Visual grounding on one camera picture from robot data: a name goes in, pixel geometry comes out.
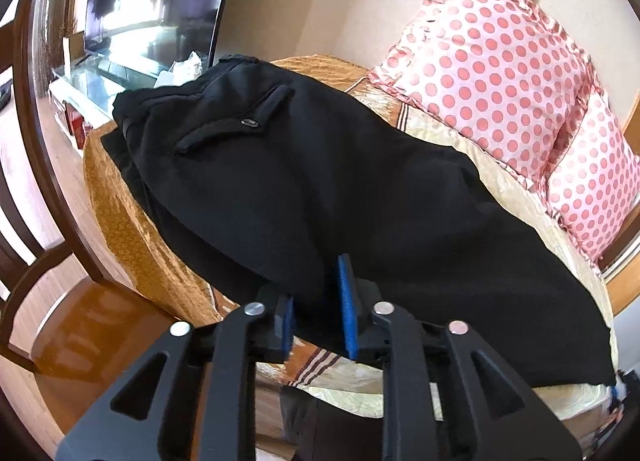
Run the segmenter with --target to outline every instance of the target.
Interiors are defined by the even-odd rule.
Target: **television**
[[[84,46],[158,76],[196,52],[207,68],[224,0],[88,0]]]

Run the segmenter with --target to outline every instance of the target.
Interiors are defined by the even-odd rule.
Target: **polka dot pillowcase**
[[[593,261],[620,231],[640,189],[640,157],[607,103],[594,88],[584,117],[563,129],[556,143],[563,150],[554,151],[546,180],[550,215]]]
[[[369,80],[538,189],[560,127],[586,110],[591,74],[588,55],[530,0],[423,0]]]

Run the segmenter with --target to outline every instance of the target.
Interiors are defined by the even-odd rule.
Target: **black pants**
[[[102,137],[169,247],[230,299],[272,282],[296,334],[346,355],[335,271],[418,320],[470,323],[532,387],[615,383],[593,297],[464,154],[348,94],[249,57],[118,95]]]
[[[378,461],[382,420],[338,409],[293,387],[283,387],[285,438],[298,448],[292,461]]]

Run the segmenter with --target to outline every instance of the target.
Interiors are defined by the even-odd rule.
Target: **screw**
[[[244,306],[244,314],[250,316],[258,316],[264,313],[264,304],[260,302],[250,302]]]
[[[454,335],[464,335],[469,330],[469,326],[462,320],[453,320],[449,322],[449,331]]]
[[[188,322],[176,322],[169,327],[169,332],[173,336],[185,336],[191,330],[191,325]]]
[[[378,315],[390,315],[395,311],[395,307],[390,302],[376,302],[375,306],[373,306],[373,311]]]

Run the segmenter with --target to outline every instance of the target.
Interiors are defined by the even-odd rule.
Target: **back pocket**
[[[200,148],[203,144],[222,137],[260,136],[267,128],[273,114],[292,93],[293,89],[286,85],[271,88],[258,99],[257,105],[252,105],[247,110],[236,113],[235,118],[211,121],[192,130],[178,140],[175,152],[186,154]]]

